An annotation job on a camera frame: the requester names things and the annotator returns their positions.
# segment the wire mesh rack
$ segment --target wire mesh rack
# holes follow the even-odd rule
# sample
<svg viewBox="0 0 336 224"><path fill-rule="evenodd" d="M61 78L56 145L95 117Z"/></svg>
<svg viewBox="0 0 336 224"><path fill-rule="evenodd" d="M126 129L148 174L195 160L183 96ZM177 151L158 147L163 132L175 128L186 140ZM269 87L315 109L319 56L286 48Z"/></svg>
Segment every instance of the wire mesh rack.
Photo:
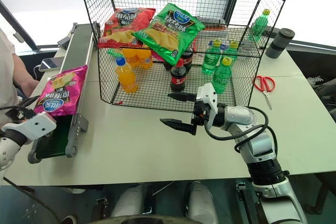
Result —
<svg viewBox="0 0 336 224"><path fill-rule="evenodd" d="M211 82L212 76L202 74L208 43L219 39L229 45L230 41L239 42L238 59L232 67L232 77L224 94L218 95L218 102L227 105L249 105L261 56L285 0L84 0L93 33L98 40L102 36L105 22L117 8L148 7L160 12L167 3L173 3L188 11L206 26L192 42L193 65L187 75L184 92L196 93L199 86ZM255 20L264 9L271 11L266 33L258 41L250 34ZM105 102L141 108L190 112L192 103L178 102L167 94L170 89L170 73L160 61L146 70L136 67L139 89L136 93L125 93L114 70L116 63L108 53L108 48L99 49L98 66L101 99Z"/></svg>

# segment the pink chip bag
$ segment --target pink chip bag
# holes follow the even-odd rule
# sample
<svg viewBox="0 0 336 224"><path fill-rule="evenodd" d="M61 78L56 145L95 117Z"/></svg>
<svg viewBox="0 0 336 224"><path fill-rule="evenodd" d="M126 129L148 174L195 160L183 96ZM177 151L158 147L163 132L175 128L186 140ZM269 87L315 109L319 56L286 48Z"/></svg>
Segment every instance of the pink chip bag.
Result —
<svg viewBox="0 0 336 224"><path fill-rule="evenodd" d="M34 111L46 111L51 116L75 114L87 70L85 65L53 76L38 98Z"/></svg>

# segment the green soda bottle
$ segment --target green soda bottle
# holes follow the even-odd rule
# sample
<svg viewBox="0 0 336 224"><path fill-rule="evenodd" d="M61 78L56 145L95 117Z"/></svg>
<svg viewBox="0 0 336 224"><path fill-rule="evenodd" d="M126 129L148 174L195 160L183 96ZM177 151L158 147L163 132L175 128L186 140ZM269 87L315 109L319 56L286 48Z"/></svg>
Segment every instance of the green soda bottle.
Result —
<svg viewBox="0 0 336 224"><path fill-rule="evenodd" d="M222 55L220 62L223 61L224 57L229 57L232 59L231 66L233 66L233 64L236 62L238 58L238 51L237 51L238 45L239 45L238 42L236 42L235 40L232 40L230 42L230 47L224 51L224 54Z"/></svg>
<svg viewBox="0 0 336 224"><path fill-rule="evenodd" d="M218 60L220 59L220 45L221 41L215 39L212 48L208 49L205 53L204 61L202 64L202 73L212 74L215 71Z"/></svg>
<svg viewBox="0 0 336 224"><path fill-rule="evenodd" d="M254 40L258 42L265 31L268 24L268 15L271 11L269 9L265 9L263 14L259 16L251 28L251 34L248 35L249 40Z"/></svg>
<svg viewBox="0 0 336 224"><path fill-rule="evenodd" d="M232 58L224 57L222 63L216 68L213 79L212 86L214 86L217 94L222 94L225 91L226 85L231 77L231 64Z"/></svg>

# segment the robotic arm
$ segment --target robotic arm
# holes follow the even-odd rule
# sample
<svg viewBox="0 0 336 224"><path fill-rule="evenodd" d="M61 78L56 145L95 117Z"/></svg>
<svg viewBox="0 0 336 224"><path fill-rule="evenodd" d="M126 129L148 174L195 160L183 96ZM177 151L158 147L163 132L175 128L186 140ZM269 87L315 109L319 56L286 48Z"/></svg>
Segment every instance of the robotic arm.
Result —
<svg viewBox="0 0 336 224"><path fill-rule="evenodd" d="M176 92L168 96L179 101L192 101L195 105L192 124L175 119L160 119L167 126L195 135L197 126L203 125L207 134L216 140L235 139L235 150L240 152L248 167L254 191L259 199L257 206L260 209L257 212L260 213L260 219L265 223L307 223L287 178L288 173L281 170L277 161L275 134L268 127L268 119L263 111L252 107L217 104L217 94L211 83L199 87L197 95ZM265 124L257 125L252 109L265 116ZM232 136L215 136L209 131L212 126L220 127ZM269 128L273 135L275 149L272 147L272 139L265 131L266 128Z"/></svg>
<svg viewBox="0 0 336 224"><path fill-rule="evenodd" d="M56 121L46 112L36 114L24 106L8 111L12 119L22 123L7 123L0 131L0 170L6 169L24 144L48 134L56 128Z"/></svg>

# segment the potato chip bag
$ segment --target potato chip bag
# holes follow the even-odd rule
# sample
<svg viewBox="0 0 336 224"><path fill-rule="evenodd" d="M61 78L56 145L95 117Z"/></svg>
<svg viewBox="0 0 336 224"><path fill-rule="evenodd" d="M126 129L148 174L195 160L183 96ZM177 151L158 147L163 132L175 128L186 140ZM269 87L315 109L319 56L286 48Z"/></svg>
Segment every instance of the potato chip bag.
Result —
<svg viewBox="0 0 336 224"><path fill-rule="evenodd" d="M142 43L132 33L148 27L154 13L155 9L152 8L116 9L105 23L104 34L98 41L98 47L140 47Z"/></svg>
<svg viewBox="0 0 336 224"><path fill-rule="evenodd" d="M77 111L88 66L65 70L50 78L34 111L48 112L51 116L73 115Z"/></svg>
<svg viewBox="0 0 336 224"><path fill-rule="evenodd" d="M197 33L204 28L188 12L168 3L148 28L132 34L174 66Z"/></svg>

